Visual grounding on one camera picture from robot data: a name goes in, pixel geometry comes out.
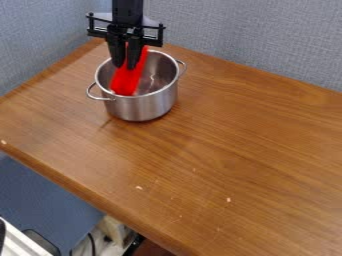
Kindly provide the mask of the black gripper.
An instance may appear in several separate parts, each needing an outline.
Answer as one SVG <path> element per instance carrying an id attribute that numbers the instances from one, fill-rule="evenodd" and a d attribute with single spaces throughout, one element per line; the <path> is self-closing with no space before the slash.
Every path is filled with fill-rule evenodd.
<path id="1" fill-rule="evenodd" d="M 89 12 L 89 35 L 105 38 L 113 64 L 121 68 L 126 60 L 133 70 L 141 60 L 145 45 L 162 47 L 166 27 L 145 15 L 145 0 L 111 0 L 110 12 Z"/>

